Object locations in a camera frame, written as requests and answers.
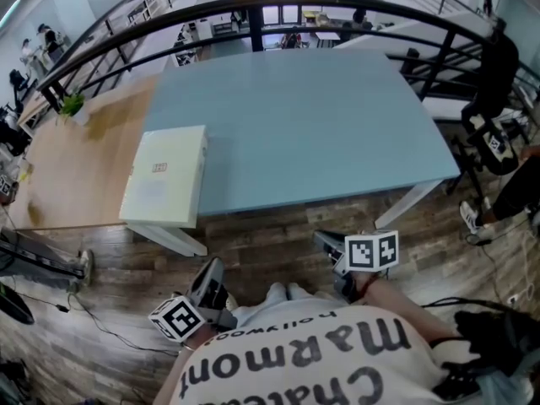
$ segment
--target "floor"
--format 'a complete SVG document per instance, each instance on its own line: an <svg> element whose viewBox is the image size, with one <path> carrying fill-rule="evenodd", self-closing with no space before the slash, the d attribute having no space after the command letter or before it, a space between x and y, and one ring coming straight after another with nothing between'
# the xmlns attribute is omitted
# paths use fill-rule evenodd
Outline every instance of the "floor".
<svg viewBox="0 0 540 405"><path fill-rule="evenodd" d="M482 175L492 200L499 180ZM204 218L194 235L212 256L226 265L226 286L241 305L260 302L270 284L298 282L309 291L332 289L331 266L311 242L314 230L355 233L372 230L373 219L383 213L403 190L342 200ZM392 224L400 232L401 265L390 278L418 303L447 296L496 300L494 284L503 300L523 290L525 260L538 291L520 308L540 316L540 257L538 239L523 224L525 215L487 230L488 235L510 233L487 253L496 266L464 239L467 229L458 212L461 199L472 189L465 180L452 197L437 188L415 209ZM80 301L105 328L141 348L177 347L150 325L147 315L175 290L184 291L202 262L209 257L185 258L151 243L124 227L73 229L46 233L72 251L90 248L96 269L92 285ZM67 305L67 295L29 283L22 278L6 285L18 292ZM71 299L72 310L29 300L34 326L23 326L0 314L3 357L23 359L29 367L35 393L47 404L70 404L87 397L105 403L151 403L172 366L165 354L129 348L118 338L100 332L89 315ZM437 312L451 321L452 309Z"/></svg>

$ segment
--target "black and white marker cube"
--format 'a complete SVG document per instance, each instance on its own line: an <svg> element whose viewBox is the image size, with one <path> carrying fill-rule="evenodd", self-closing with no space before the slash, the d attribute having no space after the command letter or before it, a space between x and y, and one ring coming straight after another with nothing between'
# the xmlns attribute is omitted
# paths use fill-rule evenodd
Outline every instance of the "black and white marker cube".
<svg viewBox="0 0 540 405"><path fill-rule="evenodd" d="M380 272L399 263L397 231L345 237L345 263L350 272Z"/></svg>
<svg viewBox="0 0 540 405"><path fill-rule="evenodd" d="M170 341L183 343L206 322L184 296L164 301L148 316Z"/></svg>

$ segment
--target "white t-shirt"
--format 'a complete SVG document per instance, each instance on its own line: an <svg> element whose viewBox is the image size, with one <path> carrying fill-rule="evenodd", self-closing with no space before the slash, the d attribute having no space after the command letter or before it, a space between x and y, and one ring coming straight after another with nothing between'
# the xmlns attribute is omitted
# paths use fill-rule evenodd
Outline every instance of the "white t-shirt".
<svg viewBox="0 0 540 405"><path fill-rule="evenodd" d="M444 403L432 389L448 372L405 320L370 306L302 311L309 303L213 337L187 361L171 403Z"/></svg>

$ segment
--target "sneaker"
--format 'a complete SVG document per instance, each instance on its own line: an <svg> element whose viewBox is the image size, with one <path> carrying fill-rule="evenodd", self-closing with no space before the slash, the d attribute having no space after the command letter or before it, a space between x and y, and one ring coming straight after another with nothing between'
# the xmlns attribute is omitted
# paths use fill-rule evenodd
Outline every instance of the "sneaker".
<svg viewBox="0 0 540 405"><path fill-rule="evenodd" d="M231 293L227 293L227 301L225 302L225 307L227 311L232 312L234 309L238 309L238 303L236 303L235 297Z"/></svg>
<svg viewBox="0 0 540 405"><path fill-rule="evenodd" d="M476 225L478 212L474 211L467 201L463 201L459 206L459 213L465 221L465 224L467 224L467 227L469 228L469 231L471 231L471 234L478 234L481 229L481 227Z"/></svg>
<svg viewBox="0 0 540 405"><path fill-rule="evenodd" d="M83 251L81 262L84 264L84 281L82 285L89 287L92 283L92 273L94 272L94 253L92 251Z"/></svg>

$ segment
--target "gray pants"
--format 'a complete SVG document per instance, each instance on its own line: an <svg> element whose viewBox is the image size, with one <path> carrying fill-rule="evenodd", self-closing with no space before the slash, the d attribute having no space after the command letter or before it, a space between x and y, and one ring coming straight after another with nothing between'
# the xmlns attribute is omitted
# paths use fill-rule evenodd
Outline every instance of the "gray pants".
<svg viewBox="0 0 540 405"><path fill-rule="evenodd" d="M13 258L0 247L0 277L20 276L38 284L65 290L75 290L83 282L86 263L80 257L52 247L39 236L29 238L2 229L0 237L4 243L16 246L18 251L29 252L28 258L32 258L31 254L36 255L35 259L29 260Z"/></svg>

